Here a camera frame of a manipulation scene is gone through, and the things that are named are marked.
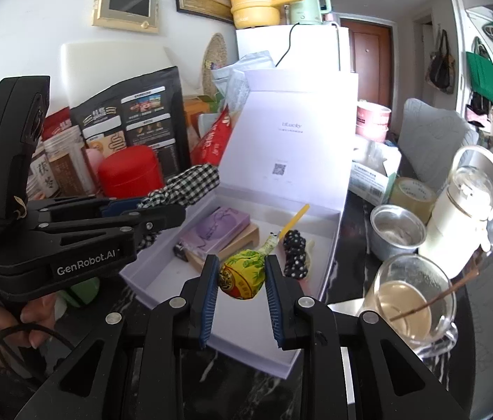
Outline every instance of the brown door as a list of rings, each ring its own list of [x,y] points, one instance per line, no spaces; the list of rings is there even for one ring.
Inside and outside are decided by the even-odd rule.
[[[383,25],[342,19],[349,28],[352,71],[359,74],[359,99],[392,106],[391,29]]]

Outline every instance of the yellow stick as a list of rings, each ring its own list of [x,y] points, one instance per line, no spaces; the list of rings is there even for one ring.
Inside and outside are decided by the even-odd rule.
[[[289,221],[287,225],[279,233],[280,240],[284,238],[285,234],[289,232],[293,228],[293,226],[299,222],[299,219],[303,217],[303,214],[305,214],[309,208],[310,205],[306,204],[303,208],[299,210],[299,212],[293,218],[291,218],[291,221]]]

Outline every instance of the metal bowl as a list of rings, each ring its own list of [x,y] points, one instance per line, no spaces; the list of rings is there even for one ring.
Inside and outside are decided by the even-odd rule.
[[[376,207],[371,212],[371,226],[371,251],[382,261],[414,252],[427,236],[421,219],[397,205]]]

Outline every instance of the silver screw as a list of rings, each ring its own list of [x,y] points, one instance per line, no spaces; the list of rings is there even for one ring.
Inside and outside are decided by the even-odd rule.
[[[315,305],[314,299],[311,297],[301,297],[298,300],[299,306],[303,308],[312,308]]]
[[[366,311],[363,313],[363,320],[368,324],[376,324],[379,322],[379,315],[374,311]]]
[[[173,308],[181,308],[186,304],[186,300],[183,299],[182,297],[174,297],[171,299],[169,302],[169,305],[171,305]]]
[[[109,325],[116,325],[122,320],[122,314],[120,313],[110,313],[106,315],[106,323]]]

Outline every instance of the checkered cloth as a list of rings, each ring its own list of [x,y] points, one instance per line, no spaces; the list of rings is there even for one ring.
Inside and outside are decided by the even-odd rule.
[[[184,207],[194,205],[212,189],[219,185],[219,171],[211,164],[192,166],[170,180],[167,185],[150,192],[138,204],[138,208],[150,208],[158,205],[180,204]],[[138,250],[151,246],[158,233],[146,235]]]

